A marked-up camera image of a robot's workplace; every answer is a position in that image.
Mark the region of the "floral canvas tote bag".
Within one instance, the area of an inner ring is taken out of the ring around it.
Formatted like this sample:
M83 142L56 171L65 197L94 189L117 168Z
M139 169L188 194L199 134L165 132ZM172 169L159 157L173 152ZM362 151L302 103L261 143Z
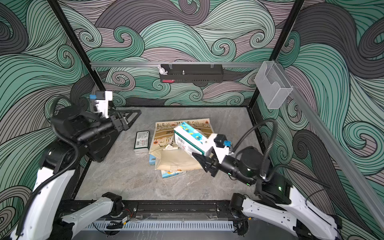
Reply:
M150 147L150 155L156 158L156 170L184 172L202 168L200 163L192 156L192 153L201 154L201 149L196 148L195 145L187 141L188 133L174 132L174 129L182 123L188 124L200 136L206 138L214 132L210 119L156 122Z

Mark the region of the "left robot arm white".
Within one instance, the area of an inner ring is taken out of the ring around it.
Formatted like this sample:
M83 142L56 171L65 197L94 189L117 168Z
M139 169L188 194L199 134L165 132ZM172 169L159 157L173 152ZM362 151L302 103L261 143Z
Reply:
M96 99L97 113L86 112L73 103L57 110L63 98L55 97L51 105L50 122L56 139L43 151L35 187L10 234L11 240L71 240L103 216L126 218L122 197L111 192L73 214L59 219L56 214L81 158L107 147L107 136L129 130L142 112L109 112L106 93Z

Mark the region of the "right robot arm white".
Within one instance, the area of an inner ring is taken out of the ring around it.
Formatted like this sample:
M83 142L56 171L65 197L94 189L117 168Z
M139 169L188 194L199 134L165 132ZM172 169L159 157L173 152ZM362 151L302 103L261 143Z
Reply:
M235 193L229 204L232 215L240 219L240 226L236 228L240 235L247 232L250 219L257 219L300 240L342 239L341 218L319 210L284 176L274 174L267 182L259 176L263 155L256 148L247 147L235 156L226 155L221 162L215 153L192 155L212 176L221 171L249 187L255 186L257 199Z

